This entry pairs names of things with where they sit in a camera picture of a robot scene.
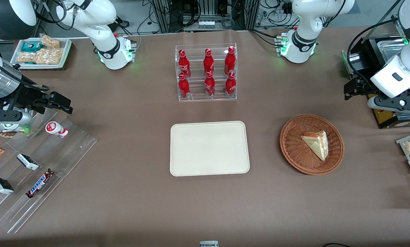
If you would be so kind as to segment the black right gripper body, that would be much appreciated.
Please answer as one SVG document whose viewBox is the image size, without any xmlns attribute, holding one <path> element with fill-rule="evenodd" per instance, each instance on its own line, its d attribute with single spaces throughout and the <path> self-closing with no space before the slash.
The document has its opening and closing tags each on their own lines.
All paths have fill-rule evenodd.
<svg viewBox="0 0 410 247">
<path fill-rule="evenodd" d="M 28 124 L 34 116 L 30 109 L 30 101 L 26 100 L 24 86 L 15 92 L 0 98 L 0 123 L 1 124 Z"/>
</svg>

